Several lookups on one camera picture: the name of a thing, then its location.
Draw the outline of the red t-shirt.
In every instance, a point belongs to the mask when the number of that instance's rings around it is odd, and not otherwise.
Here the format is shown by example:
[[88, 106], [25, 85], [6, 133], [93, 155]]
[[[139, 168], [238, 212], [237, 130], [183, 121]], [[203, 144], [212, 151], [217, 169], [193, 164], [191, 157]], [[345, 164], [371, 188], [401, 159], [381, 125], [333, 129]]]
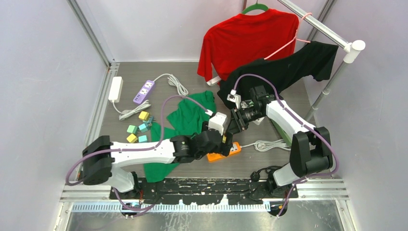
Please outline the red t-shirt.
[[232, 71], [257, 59], [282, 59], [294, 53], [291, 41], [299, 27], [293, 13], [269, 9], [258, 15], [238, 14], [204, 35], [197, 74], [206, 82], [216, 72], [226, 80]]

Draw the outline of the light green plug adapter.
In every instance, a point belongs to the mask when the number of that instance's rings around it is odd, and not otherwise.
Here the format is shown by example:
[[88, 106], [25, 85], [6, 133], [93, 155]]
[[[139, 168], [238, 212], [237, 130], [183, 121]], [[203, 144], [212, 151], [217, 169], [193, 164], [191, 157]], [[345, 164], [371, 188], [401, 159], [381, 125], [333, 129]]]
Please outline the light green plug adapter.
[[138, 126], [129, 125], [127, 128], [127, 133], [136, 135], [138, 132]]

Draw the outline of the green power strip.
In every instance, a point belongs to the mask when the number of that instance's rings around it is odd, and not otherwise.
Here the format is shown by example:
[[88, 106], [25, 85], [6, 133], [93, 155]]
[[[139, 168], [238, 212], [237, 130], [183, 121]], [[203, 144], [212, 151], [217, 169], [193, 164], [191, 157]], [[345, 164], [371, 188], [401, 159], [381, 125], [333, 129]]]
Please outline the green power strip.
[[290, 136], [273, 120], [271, 120], [272, 125], [275, 127], [277, 132], [280, 134], [281, 138], [283, 141], [288, 145], [291, 146], [292, 140]]

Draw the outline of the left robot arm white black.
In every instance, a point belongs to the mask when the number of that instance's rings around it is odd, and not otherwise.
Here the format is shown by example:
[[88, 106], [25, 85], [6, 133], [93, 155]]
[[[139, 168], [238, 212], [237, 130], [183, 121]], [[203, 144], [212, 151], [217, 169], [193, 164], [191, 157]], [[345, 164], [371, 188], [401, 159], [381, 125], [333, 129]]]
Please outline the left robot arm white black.
[[83, 150], [83, 184], [109, 185], [133, 199], [140, 194], [135, 172], [124, 167], [147, 163], [191, 163], [207, 154], [230, 154], [233, 134], [220, 134], [215, 129], [191, 136], [175, 136], [158, 142], [120, 143], [100, 136]]

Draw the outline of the orange power strip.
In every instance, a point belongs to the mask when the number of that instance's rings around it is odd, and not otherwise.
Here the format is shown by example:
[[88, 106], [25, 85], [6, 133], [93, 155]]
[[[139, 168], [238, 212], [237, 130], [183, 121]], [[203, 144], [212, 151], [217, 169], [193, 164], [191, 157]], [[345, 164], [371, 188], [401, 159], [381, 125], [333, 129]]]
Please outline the orange power strip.
[[211, 153], [211, 154], [207, 154], [206, 155], [206, 157], [207, 157], [207, 160], [208, 160], [208, 162], [209, 163], [212, 163], [212, 162], [215, 162], [215, 161], [219, 161], [219, 160], [221, 160], [221, 159], [225, 159], [225, 158], [227, 158], [227, 157], [231, 157], [231, 156], [233, 156], [233, 155], [235, 155], [235, 154], [238, 154], [240, 151], [241, 151], [241, 146], [239, 145], [239, 143], [238, 142], [234, 142], [233, 144], [232, 144], [232, 147], [231, 147], [231, 149], [230, 149], [230, 152], [229, 152], [229, 155], [228, 156], [224, 156], [224, 155], [221, 155], [221, 154], [216, 154], [216, 153]]

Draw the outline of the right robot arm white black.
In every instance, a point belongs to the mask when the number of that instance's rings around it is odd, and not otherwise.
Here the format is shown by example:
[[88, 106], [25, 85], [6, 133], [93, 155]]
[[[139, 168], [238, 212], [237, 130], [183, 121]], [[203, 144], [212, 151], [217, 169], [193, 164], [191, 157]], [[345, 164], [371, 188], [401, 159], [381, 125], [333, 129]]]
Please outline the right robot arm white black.
[[235, 90], [227, 96], [228, 101], [235, 103], [228, 127], [230, 133], [242, 132], [250, 122], [268, 117], [291, 136], [289, 162], [268, 175], [267, 191], [270, 196], [278, 198], [285, 193], [286, 185], [332, 168], [330, 134], [326, 128], [317, 128], [306, 122], [279, 94], [268, 93], [263, 86], [251, 88], [250, 96], [251, 101], [246, 108], [240, 106]]

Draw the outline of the green t-shirt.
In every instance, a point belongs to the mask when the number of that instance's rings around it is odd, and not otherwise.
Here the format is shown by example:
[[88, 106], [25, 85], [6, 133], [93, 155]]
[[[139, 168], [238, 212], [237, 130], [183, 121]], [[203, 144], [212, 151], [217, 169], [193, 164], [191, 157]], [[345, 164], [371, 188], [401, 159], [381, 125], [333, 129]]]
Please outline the green t-shirt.
[[[213, 92], [204, 91], [189, 96], [196, 100], [206, 109], [216, 111], [216, 103]], [[204, 121], [209, 120], [202, 108], [190, 100], [183, 99], [178, 103], [178, 108], [171, 112], [167, 117], [167, 121], [172, 128], [164, 128], [164, 139], [170, 139], [178, 135], [192, 135], [200, 133]], [[163, 164], [163, 163], [147, 163], [144, 164], [144, 173], [146, 180], [150, 183], [159, 182], [165, 179], [176, 167], [178, 163]]]

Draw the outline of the purple power strip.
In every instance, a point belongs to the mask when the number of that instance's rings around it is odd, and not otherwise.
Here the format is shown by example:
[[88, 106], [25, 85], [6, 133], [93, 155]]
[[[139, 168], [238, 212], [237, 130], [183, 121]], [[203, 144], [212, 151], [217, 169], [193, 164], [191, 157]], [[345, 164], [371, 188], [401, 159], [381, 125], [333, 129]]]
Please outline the purple power strip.
[[142, 88], [139, 90], [139, 92], [136, 94], [136, 96], [133, 99], [133, 102], [135, 104], [142, 104], [145, 100], [148, 99], [150, 93], [155, 87], [155, 82], [152, 80], [147, 80]]

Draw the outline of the green clothes hanger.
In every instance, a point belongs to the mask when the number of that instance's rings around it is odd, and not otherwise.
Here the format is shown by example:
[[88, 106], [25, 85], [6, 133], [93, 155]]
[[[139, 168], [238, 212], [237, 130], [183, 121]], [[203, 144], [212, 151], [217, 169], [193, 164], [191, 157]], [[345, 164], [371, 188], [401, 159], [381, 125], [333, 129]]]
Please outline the green clothes hanger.
[[264, 4], [255, 3], [253, 5], [250, 5], [250, 6], [246, 7], [245, 9], [243, 9], [242, 14], [247, 14], [247, 13], [249, 13], [251, 11], [254, 11], [254, 10], [261, 10], [261, 11], [266, 12], [266, 11], [269, 10], [269, 7], [264, 5]]

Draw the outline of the white power strip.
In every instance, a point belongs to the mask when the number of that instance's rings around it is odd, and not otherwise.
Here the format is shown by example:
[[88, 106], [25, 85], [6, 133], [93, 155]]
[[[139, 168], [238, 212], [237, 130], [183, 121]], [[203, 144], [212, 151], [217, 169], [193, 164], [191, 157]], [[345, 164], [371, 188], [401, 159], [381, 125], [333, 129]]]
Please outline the white power strip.
[[[246, 100], [246, 101], [241, 101], [240, 105], [241, 105], [241, 108], [250, 108], [250, 107], [253, 107], [254, 103], [252, 100]], [[253, 123], [256, 125], [260, 125], [263, 120], [264, 120], [264, 117], [258, 118], [254, 120]]]
[[108, 95], [108, 100], [112, 103], [118, 103], [120, 101], [120, 96], [123, 87], [123, 78], [122, 77], [113, 77], [110, 91]]

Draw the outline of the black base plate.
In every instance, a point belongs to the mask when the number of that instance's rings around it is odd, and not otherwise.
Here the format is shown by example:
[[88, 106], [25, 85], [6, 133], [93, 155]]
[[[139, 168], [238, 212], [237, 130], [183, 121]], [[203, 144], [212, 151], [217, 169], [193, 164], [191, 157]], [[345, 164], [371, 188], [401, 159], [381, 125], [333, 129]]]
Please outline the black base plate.
[[265, 180], [166, 178], [149, 183], [141, 178], [136, 191], [119, 196], [123, 201], [142, 200], [146, 204], [218, 205], [226, 199], [228, 205], [257, 205], [267, 199], [284, 200], [288, 194], [291, 198], [298, 197], [296, 189], [290, 186], [271, 191]]

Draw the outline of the aluminium frame rail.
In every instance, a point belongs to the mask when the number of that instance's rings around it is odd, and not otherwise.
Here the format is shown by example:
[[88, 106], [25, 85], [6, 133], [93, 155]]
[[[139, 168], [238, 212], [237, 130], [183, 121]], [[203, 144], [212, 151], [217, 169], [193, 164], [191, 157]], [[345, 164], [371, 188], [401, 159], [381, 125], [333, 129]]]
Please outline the aluminium frame rail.
[[102, 78], [95, 110], [91, 120], [91, 127], [94, 129], [100, 129], [102, 127], [107, 107], [107, 97], [110, 83], [112, 81], [112, 75], [117, 71], [119, 64], [112, 55], [88, 3], [85, 0], [69, 0], [68, 3], [105, 66], [104, 76]]

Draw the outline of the black t-shirt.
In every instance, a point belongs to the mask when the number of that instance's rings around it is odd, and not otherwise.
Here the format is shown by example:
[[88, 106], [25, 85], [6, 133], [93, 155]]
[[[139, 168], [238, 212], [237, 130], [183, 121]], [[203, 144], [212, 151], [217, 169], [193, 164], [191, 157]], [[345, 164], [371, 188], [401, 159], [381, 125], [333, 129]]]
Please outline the black t-shirt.
[[217, 95], [228, 109], [234, 108], [234, 103], [229, 102], [227, 96], [236, 80], [245, 74], [255, 74], [267, 79], [278, 93], [303, 77], [312, 76], [316, 81], [329, 80], [337, 51], [337, 45], [312, 41], [288, 57], [255, 60], [237, 68], [227, 80], [221, 81]]

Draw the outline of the teal plug adapter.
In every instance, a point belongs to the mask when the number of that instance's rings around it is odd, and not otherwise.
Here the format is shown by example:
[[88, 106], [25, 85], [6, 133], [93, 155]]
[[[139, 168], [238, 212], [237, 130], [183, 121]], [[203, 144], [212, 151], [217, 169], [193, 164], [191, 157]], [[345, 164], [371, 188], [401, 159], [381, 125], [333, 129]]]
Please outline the teal plug adapter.
[[148, 130], [150, 130], [150, 126], [148, 123], [142, 123], [138, 126], [138, 131], [140, 132], [147, 132]]
[[147, 135], [138, 136], [138, 142], [140, 142], [140, 143], [148, 142]]
[[150, 126], [153, 121], [154, 121], [154, 117], [150, 116], [147, 120], [144, 121], [144, 123], [147, 123]]

